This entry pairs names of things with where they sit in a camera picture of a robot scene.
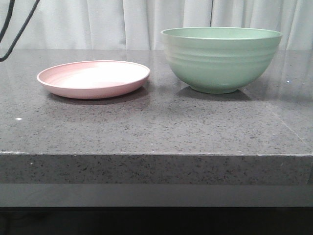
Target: pink plate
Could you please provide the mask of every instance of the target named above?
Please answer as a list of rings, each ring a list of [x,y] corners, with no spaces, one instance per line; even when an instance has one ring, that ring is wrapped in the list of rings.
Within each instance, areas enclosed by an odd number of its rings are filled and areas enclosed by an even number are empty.
[[[115,60],[57,65],[40,72],[37,80],[51,93],[75,99],[100,99],[132,92],[148,79],[144,65]]]

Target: curtain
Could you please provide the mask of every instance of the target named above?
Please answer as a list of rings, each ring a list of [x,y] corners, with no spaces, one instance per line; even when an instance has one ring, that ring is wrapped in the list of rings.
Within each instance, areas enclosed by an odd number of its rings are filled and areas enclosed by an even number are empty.
[[[8,48],[34,0],[16,0]],[[0,0],[0,24],[9,0]],[[194,26],[281,31],[280,49],[313,48],[312,0],[41,0],[16,48],[161,50],[160,32]]]

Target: gray granite countertop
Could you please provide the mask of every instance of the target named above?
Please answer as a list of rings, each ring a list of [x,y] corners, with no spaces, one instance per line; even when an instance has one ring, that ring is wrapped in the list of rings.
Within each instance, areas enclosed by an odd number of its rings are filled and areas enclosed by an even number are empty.
[[[125,60],[139,90],[101,100],[47,92],[48,67]],[[181,82],[162,51],[15,50],[0,63],[0,183],[313,184],[313,56],[279,51],[232,94]]]

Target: bowl rim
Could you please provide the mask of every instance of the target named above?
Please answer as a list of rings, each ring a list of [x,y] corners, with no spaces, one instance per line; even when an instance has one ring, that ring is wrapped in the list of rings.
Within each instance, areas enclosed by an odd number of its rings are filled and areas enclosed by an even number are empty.
[[[187,37],[187,36],[177,36],[177,35],[170,35],[167,34],[167,31],[171,30],[177,30],[177,29],[191,29],[191,28],[231,28],[231,29],[243,29],[243,30],[255,30],[255,31],[267,31],[267,32],[273,32],[276,33],[276,36],[270,36],[270,37],[264,37],[264,38],[201,38],[201,37]],[[268,30],[268,29],[260,29],[260,28],[243,28],[243,27],[179,27],[179,28],[168,28],[163,31],[161,31],[162,35],[171,36],[174,38],[186,38],[186,39],[199,39],[199,40],[223,40],[223,41],[230,41],[230,40],[262,40],[262,39],[270,39],[270,38],[279,38],[282,37],[283,34],[279,31],[275,30]]]

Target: bowl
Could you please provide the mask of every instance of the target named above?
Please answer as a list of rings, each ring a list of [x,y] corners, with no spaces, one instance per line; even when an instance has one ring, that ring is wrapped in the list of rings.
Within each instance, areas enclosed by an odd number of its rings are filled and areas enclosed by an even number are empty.
[[[282,34],[255,28],[191,27],[161,32],[174,74],[194,90],[231,93],[269,66]]]

